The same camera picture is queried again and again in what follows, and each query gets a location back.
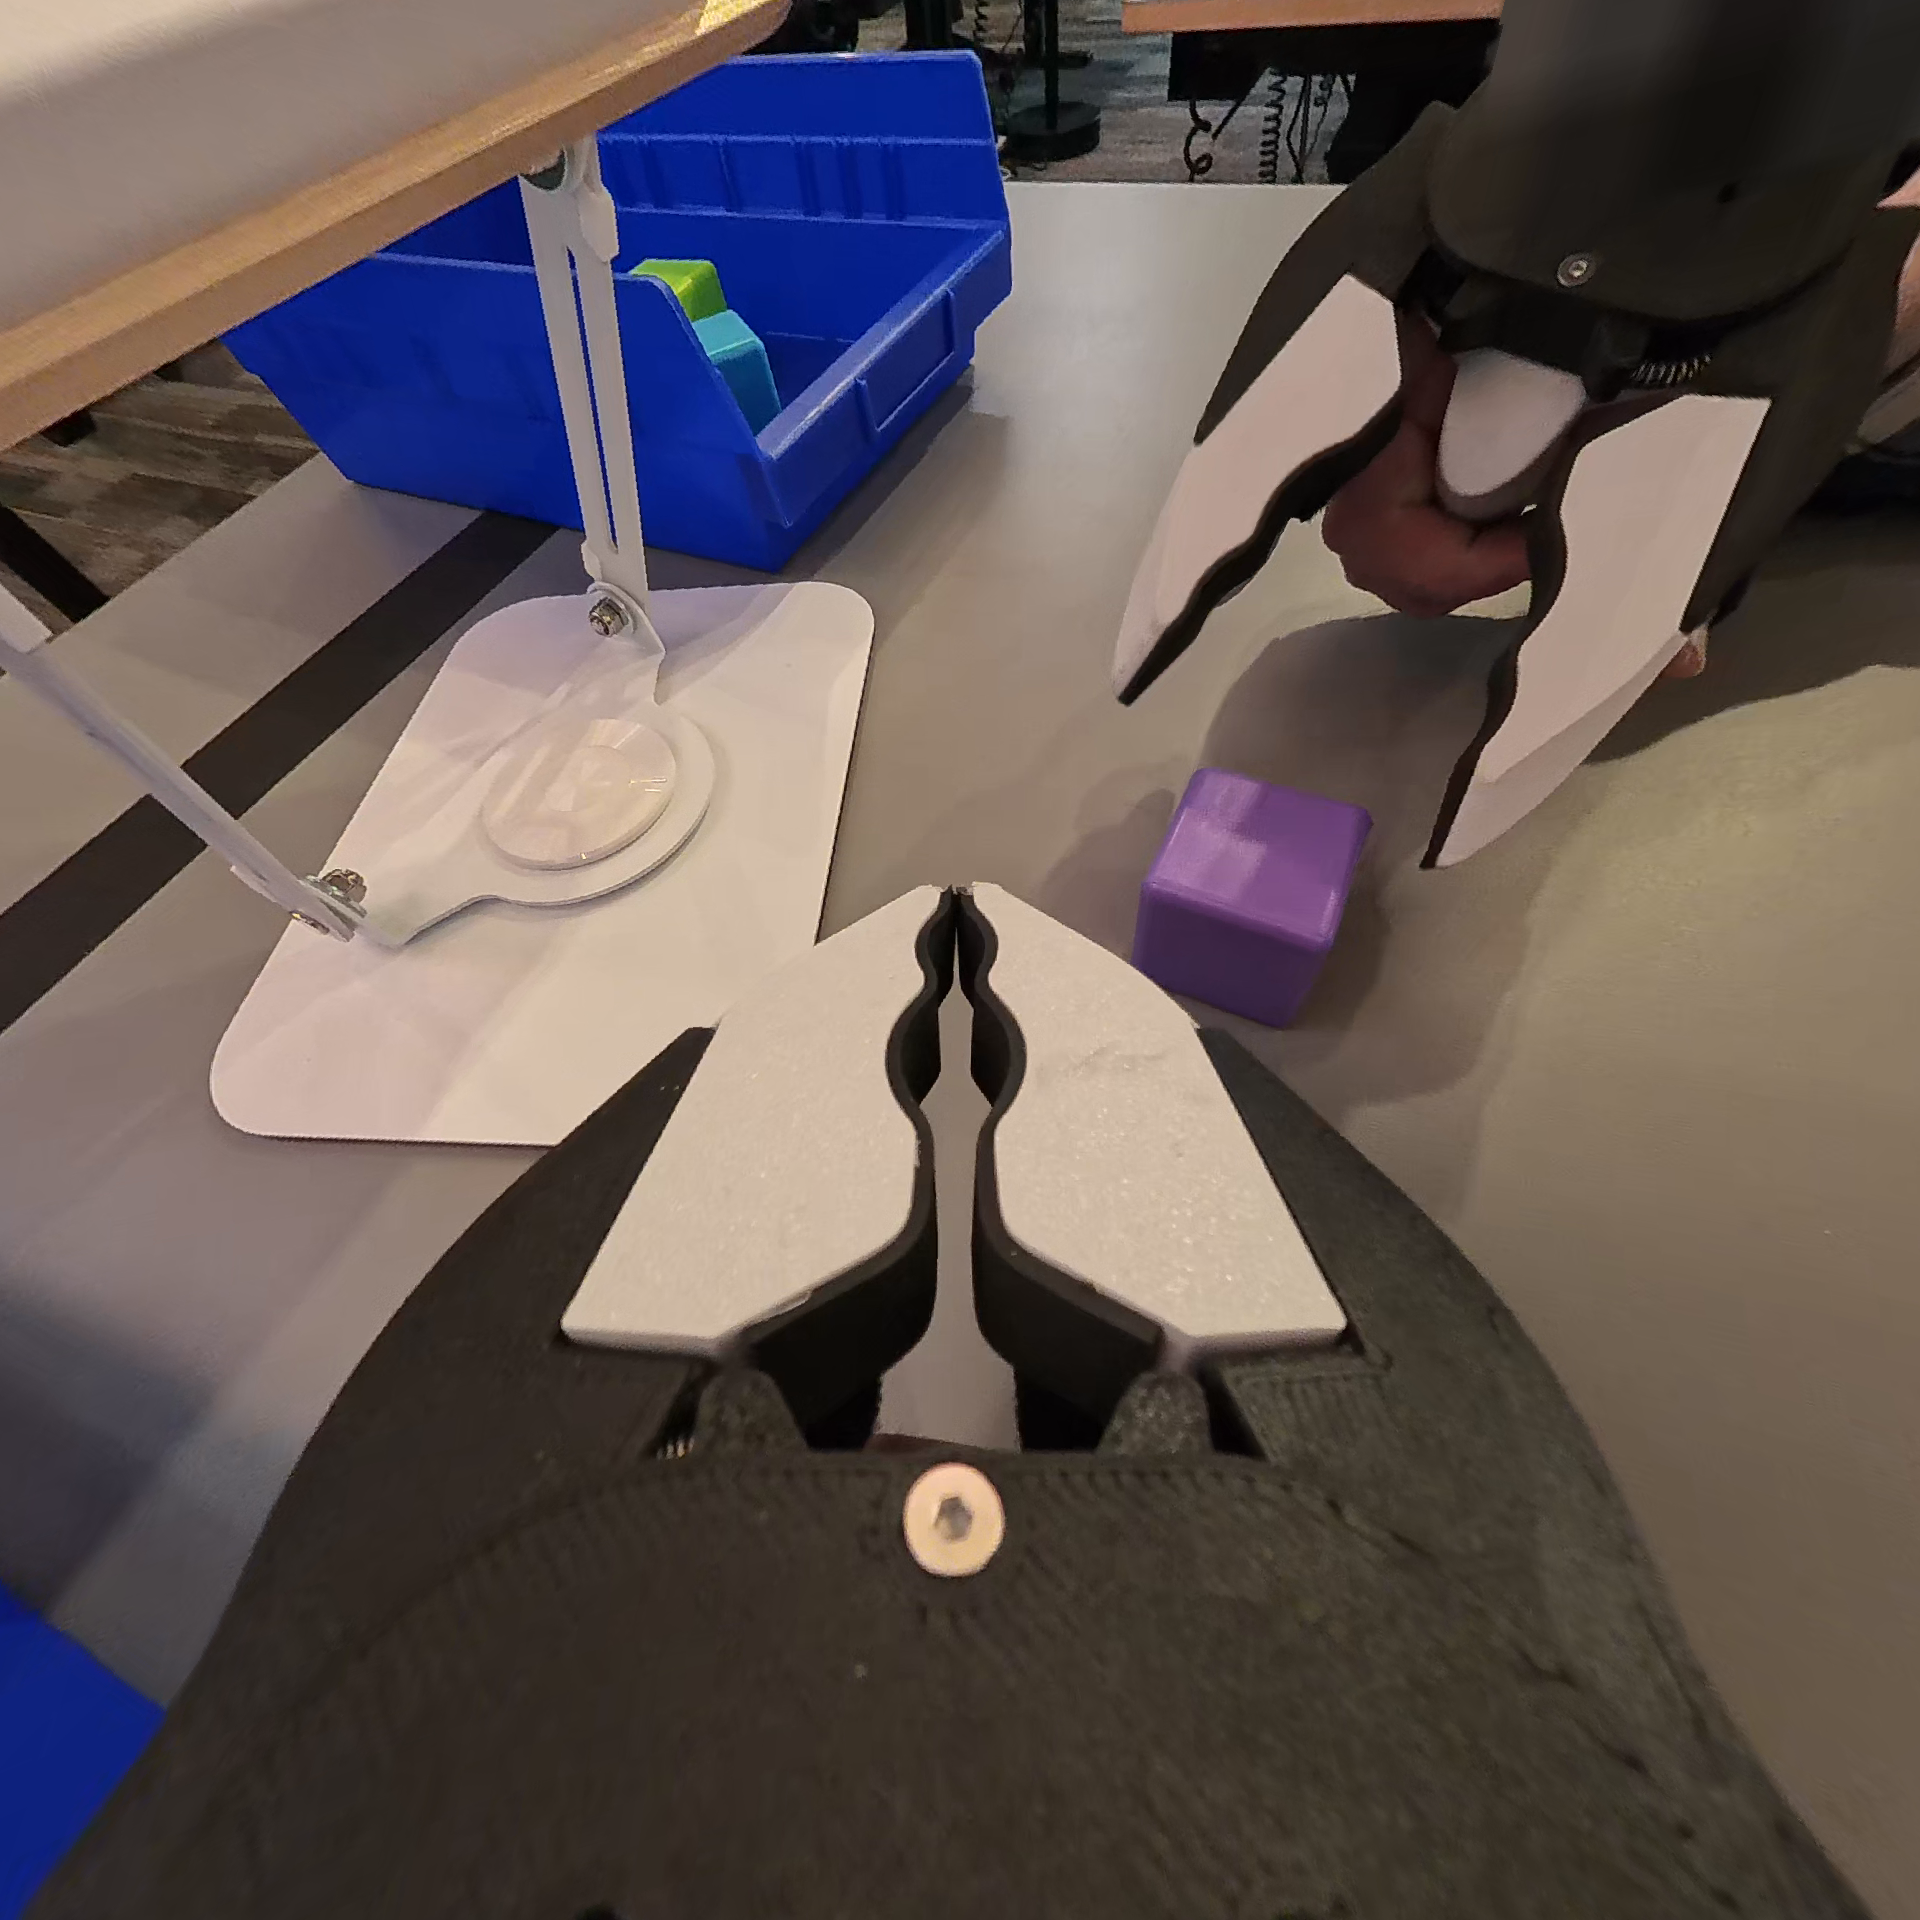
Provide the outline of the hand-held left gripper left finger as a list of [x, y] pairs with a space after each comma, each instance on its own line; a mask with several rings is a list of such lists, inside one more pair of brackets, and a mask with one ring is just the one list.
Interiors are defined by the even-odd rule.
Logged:
[[953, 910], [922, 885], [735, 1000], [563, 1312], [568, 1340], [750, 1365], [803, 1429], [879, 1389], [938, 1290], [923, 1098]]

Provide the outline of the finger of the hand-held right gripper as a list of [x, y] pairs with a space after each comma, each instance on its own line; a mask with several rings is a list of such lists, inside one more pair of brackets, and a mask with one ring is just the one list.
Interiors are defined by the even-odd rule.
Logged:
[[1495, 664], [1427, 870], [1474, 858], [1545, 804], [1673, 660], [1770, 408], [1678, 392], [1576, 424], [1531, 515], [1528, 624]]
[[1136, 703], [1211, 615], [1434, 397], [1447, 356], [1418, 301], [1339, 276], [1190, 446], [1144, 543], [1111, 658]]

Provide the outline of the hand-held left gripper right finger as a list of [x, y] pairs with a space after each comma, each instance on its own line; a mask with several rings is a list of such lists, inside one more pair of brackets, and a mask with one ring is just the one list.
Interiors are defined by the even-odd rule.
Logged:
[[953, 912], [991, 1104], [975, 1310], [1022, 1440], [1090, 1446], [1152, 1373], [1338, 1354], [1350, 1314], [1183, 1003], [994, 882]]

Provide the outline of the purple cube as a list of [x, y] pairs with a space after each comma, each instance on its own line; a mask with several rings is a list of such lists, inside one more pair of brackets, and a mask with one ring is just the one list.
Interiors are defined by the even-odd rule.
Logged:
[[1286, 1029], [1323, 971], [1375, 818], [1198, 767], [1139, 891], [1134, 966], [1167, 992]]

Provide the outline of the blue plastic bin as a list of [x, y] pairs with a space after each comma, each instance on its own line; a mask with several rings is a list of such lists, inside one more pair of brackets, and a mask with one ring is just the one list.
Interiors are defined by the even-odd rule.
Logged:
[[160, 1703], [2, 1591], [6, 1917], [26, 1914], [160, 1719]]
[[[1012, 290], [979, 60], [731, 60], [596, 136], [642, 534], [778, 572], [971, 364]], [[708, 258], [767, 343], [750, 431], [647, 255]], [[523, 219], [505, 182], [234, 326], [350, 480], [580, 528]]]

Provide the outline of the cyan cube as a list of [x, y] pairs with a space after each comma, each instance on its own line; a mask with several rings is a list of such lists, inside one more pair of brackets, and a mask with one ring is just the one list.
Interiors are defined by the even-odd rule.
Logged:
[[720, 309], [692, 323], [696, 338], [724, 379], [750, 431], [759, 434], [782, 411], [767, 343], [737, 311]]

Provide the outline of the grey desk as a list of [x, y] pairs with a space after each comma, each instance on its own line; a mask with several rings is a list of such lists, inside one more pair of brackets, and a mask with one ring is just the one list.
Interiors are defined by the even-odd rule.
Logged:
[[[1007, 199], [971, 376], [796, 559], [879, 631], [824, 930], [994, 880], [1127, 954], [1195, 765], [1368, 807], [1303, 1019], [1231, 1030], [1503, 1291], [1768, 1770], [1916, 1916], [1916, 524], [1798, 524], [1700, 678], [1419, 870], [1491, 615], [1380, 615], [1294, 526], [1111, 693], [1139, 546], [1328, 191]], [[282, 930], [196, 859], [6, 1032], [6, 1584], [155, 1695], [372, 1333], [528, 1162], [228, 1128], [208, 1063]]]

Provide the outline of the black floor lamp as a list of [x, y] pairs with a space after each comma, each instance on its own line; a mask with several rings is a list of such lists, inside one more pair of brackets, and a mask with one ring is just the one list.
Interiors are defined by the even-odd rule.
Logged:
[[1099, 143], [1102, 109], [1065, 90], [1064, 5], [1022, 5], [1022, 14], [1025, 72], [1040, 76], [1040, 94], [1007, 109], [1000, 155], [1016, 170], [1084, 157]]

